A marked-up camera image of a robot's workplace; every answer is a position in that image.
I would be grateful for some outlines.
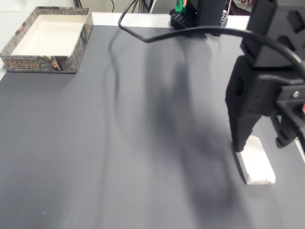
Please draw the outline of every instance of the gray table surface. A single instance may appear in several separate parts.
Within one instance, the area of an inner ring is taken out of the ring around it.
[[[303,229],[305,165],[267,118],[254,135],[276,184],[236,165],[224,96],[241,40],[117,31],[93,27],[77,74],[0,81],[0,228]]]

